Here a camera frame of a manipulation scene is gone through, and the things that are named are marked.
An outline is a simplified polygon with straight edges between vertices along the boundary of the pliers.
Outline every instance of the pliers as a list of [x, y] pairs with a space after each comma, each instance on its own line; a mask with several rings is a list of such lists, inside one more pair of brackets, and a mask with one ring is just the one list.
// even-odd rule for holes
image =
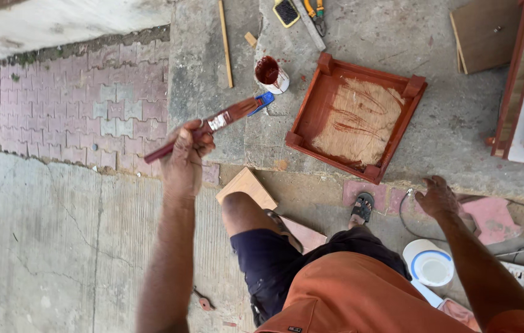
[[305, 3], [305, 9], [309, 13], [309, 17], [313, 21], [313, 24], [315, 25], [315, 28], [317, 29], [317, 32], [320, 36], [326, 35], [326, 23], [324, 22], [324, 6], [322, 3], [322, 0], [317, 0], [317, 15], [315, 14], [315, 11], [313, 11], [313, 8], [309, 4], [309, 0], [304, 0]]

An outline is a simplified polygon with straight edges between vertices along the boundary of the concrete wall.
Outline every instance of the concrete wall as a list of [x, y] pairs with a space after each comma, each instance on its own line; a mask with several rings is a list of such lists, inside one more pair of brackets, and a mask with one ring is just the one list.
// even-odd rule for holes
[[0, 9], [0, 58], [169, 24], [166, 0], [27, 0]]

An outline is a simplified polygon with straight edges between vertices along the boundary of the orange shirt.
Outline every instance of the orange shirt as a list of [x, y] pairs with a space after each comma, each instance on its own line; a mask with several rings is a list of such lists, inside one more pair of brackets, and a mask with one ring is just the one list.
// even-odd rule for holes
[[[258, 332], [473, 333], [432, 307], [403, 276], [366, 255], [337, 252], [303, 267], [283, 310]], [[497, 315], [487, 333], [524, 332], [524, 311]]]

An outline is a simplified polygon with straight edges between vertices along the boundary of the paint can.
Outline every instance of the paint can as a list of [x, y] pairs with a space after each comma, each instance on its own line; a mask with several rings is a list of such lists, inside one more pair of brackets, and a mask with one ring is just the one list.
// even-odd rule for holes
[[431, 287], [444, 286], [455, 273], [449, 253], [438, 248], [428, 239], [416, 239], [406, 245], [402, 253], [412, 278]]
[[290, 83], [287, 73], [271, 56], [264, 56], [256, 63], [255, 76], [269, 92], [276, 95], [287, 91]]

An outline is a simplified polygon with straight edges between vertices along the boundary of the wooden box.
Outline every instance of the wooden box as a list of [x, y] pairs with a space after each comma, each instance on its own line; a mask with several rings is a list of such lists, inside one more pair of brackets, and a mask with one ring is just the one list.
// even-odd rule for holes
[[286, 145], [379, 184], [426, 88], [322, 52]]

